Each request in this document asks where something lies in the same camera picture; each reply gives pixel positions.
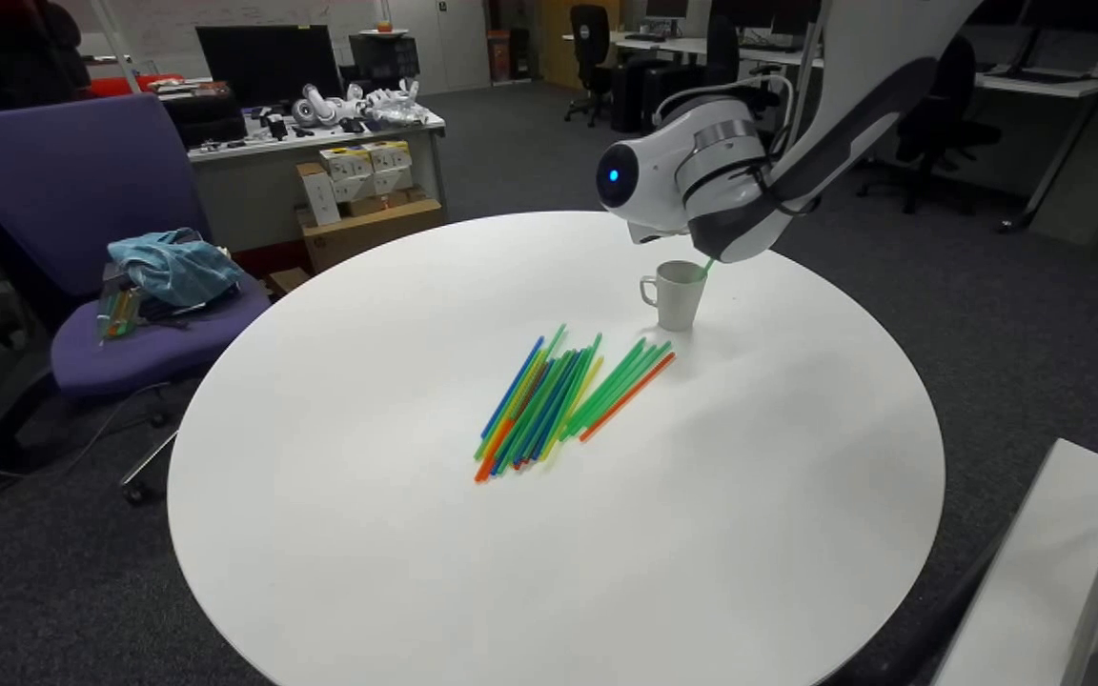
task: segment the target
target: box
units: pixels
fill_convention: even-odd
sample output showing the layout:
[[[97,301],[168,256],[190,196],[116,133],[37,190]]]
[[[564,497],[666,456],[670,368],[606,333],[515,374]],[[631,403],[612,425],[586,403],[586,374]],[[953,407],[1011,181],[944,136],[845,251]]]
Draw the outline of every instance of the box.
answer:
[[[331,225],[317,225],[312,213],[299,213],[299,225],[307,234],[312,271],[329,271],[360,251],[444,225],[444,206],[435,200],[417,200],[374,213],[340,218]]]
[[[345,218],[334,210],[331,181],[322,164],[299,164],[299,181],[307,182],[310,210],[312,210],[317,225],[331,225]]]

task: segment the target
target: mug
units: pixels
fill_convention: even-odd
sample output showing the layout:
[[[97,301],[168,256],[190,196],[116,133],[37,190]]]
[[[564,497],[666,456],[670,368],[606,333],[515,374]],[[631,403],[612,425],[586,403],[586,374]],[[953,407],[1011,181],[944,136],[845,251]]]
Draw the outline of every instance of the mug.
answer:
[[[664,333],[692,333],[706,289],[700,262],[670,261],[652,280],[642,280],[642,301],[661,314]]]

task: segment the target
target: black chair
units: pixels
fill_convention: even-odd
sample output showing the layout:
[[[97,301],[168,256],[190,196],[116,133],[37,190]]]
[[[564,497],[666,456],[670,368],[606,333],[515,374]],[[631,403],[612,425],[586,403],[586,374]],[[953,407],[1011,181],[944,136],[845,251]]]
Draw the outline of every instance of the black chair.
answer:
[[[586,115],[586,125],[594,125],[606,115],[606,102],[614,91],[614,70],[603,65],[612,59],[612,11],[598,4],[575,4],[572,35],[575,35],[575,63],[580,63],[580,80],[586,94],[564,111],[564,121],[572,121],[575,115]]]
[[[972,91],[975,53],[965,40],[953,40],[937,63],[930,94],[895,125],[895,162],[910,164],[903,182],[903,213],[919,210],[934,168],[953,168],[953,157],[975,162],[972,148],[1004,136],[994,125],[965,119]]]

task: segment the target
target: office chair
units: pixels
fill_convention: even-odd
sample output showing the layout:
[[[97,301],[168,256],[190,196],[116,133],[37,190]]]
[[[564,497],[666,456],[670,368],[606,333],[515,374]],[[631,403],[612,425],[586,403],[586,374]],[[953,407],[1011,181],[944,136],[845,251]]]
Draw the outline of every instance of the office chair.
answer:
[[[0,436],[21,430],[50,389],[71,402],[116,402],[205,369],[267,310],[267,289],[239,280],[233,301],[102,342],[106,243],[172,225],[205,230],[205,218],[162,101],[0,111],[0,256],[55,333],[50,374],[27,389]],[[131,501],[148,497],[136,477],[154,456],[162,455],[122,481]]]
[[[930,94],[895,121],[895,162],[910,164],[903,182],[903,213],[919,210],[923,190],[937,164],[950,157],[975,162],[972,148],[994,144],[1004,133],[984,121],[970,121],[965,111],[975,91],[975,53],[972,44],[953,40],[937,63]]]
[[[564,111],[564,121],[572,121],[575,115],[586,115],[586,125],[594,125],[614,91],[614,70],[603,65],[612,59],[612,11],[598,4],[575,4],[572,35],[575,35],[575,63],[580,63],[580,80],[586,94]]]

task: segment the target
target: floor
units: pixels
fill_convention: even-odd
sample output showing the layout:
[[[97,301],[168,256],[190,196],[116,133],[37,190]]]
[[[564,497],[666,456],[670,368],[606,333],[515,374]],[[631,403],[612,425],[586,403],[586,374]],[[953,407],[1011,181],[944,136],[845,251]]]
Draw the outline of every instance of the floor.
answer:
[[[570,94],[440,94],[450,218],[598,206],[592,168],[614,133],[562,121]],[[861,301],[910,355],[944,436],[950,497],[930,566],[840,683],[887,669],[1011,526],[1052,440],[1098,451],[1098,256],[994,238],[1011,206],[899,213],[858,171],[778,251]],[[162,436],[148,402],[45,407],[45,465],[0,493],[0,683],[263,683],[195,606],[162,507],[116,487]]]

